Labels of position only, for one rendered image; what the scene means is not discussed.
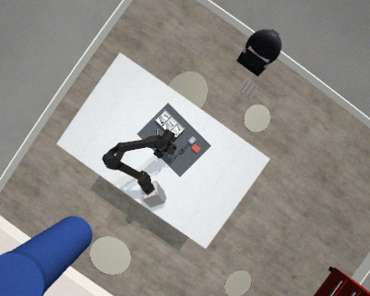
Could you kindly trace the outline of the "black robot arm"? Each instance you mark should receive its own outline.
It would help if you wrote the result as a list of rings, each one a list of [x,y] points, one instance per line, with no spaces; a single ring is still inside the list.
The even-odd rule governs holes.
[[[151,183],[151,177],[147,172],[143,170],[141,172],[133,169],[132,167],[122,163],[122,157],[125,152],[132,151],[142,148],[157,148],[156,151],[162,153],[165,150],[167,153],[174,154],[176,151],[176,146],[167,142],[171,142],[175,133],[165,129],[164,134],[157,136],[149,136],[144,140],[118,143],[115,147],[110,149],[106,154],[103,155],[102,160],[106,168],[111,170],[119,170],[123,173],[126,173],[138,180],[138,184],[144,190],[146,195],[149,195],[152,191],[155,190],[155,187]],[[168,148],[167,148],[168,147]],[[118,151],[117,151],[118,150]]]

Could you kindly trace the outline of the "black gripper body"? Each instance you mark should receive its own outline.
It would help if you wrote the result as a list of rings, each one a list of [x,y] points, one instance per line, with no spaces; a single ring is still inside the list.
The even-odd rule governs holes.
[[[174,137],[173,137],[173,139],[172,139],[172,142],[174,142],[174,141],[175,141],[175,139],[176,139],[176,137],[174,136]],[[169,147],[169,143],[171,143],[171,142],[167,142],[168,147]],[[167,147],[167,148],[168,148],[168,147]],[[159,159],[160,159],[160,158],[162,158],[162,156],[163,156],[163,154],[162,154],[162,153],[159,153],[159,152],[157,152],[156,150],[154,151],[154,155],[155,155],[156,157],[158,157]]]

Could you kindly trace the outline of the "red square block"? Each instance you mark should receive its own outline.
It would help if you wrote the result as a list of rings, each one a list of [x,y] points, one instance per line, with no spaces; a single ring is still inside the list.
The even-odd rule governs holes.
[[[192,147],[192,149],[195,151],[195,152],[199,152],[199,150],[201,149],[201,148],[199,148],[196,144],[194,144],[194,146]]]

